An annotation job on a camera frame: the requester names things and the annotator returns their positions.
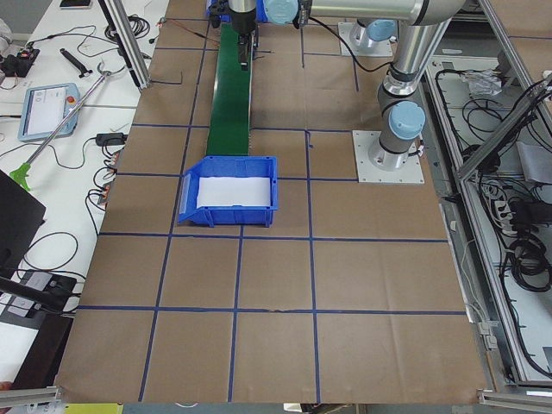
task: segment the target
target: yellow object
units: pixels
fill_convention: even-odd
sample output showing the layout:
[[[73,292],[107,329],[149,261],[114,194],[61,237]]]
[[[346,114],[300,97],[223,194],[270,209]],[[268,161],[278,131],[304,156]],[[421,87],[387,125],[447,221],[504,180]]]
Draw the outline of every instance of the yellow object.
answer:
[[[121,414],[122,404],[68,404],[66,414]]]

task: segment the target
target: black handle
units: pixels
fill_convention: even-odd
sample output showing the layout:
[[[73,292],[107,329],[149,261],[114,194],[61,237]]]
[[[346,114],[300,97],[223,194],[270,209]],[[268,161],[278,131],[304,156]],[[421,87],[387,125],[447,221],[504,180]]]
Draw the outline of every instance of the black handle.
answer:
[[[85,65],[83,65],[77,58],[75,58],[72,54],[67,52],[65,49],[60,49],[60,52],[67,60],[71,62],[73,66],[75,66],[77,69],[80,70],[80,75],[78,76],[79,78],[83,78],[92,73],[92,71],[89,71],[88,69],[86,69]]]

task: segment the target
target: blue tray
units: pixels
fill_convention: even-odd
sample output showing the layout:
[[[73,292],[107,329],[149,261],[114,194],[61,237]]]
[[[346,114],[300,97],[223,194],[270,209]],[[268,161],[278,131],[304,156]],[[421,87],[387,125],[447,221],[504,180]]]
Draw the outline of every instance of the blue tray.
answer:
[[[270,179],[270,205],[198,207],[199,180],[210,177]],[[180,196],[179,223],[191,220],[215,227],[217,224],[264,224],[270,227],[278,209],[278,168],[276,157],[210,156],[199,161],[184,176]]]

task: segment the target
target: phone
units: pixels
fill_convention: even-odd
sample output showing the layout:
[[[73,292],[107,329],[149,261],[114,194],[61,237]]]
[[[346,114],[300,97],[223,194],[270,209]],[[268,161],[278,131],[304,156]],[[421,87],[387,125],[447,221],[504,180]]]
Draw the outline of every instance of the phone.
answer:
[[[61,9],[89,9],[92,7],[92,0],[61,0]]]

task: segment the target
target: green strip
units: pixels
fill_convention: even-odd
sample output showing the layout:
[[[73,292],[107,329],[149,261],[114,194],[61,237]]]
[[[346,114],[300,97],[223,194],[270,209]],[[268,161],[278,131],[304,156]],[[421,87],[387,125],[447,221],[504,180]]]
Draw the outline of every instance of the green strip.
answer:
[[[237,43],[237,33],[229,24],[223,24],[216,64],[207,155],[249,153],[251,70],[245,72],[240,67]]]

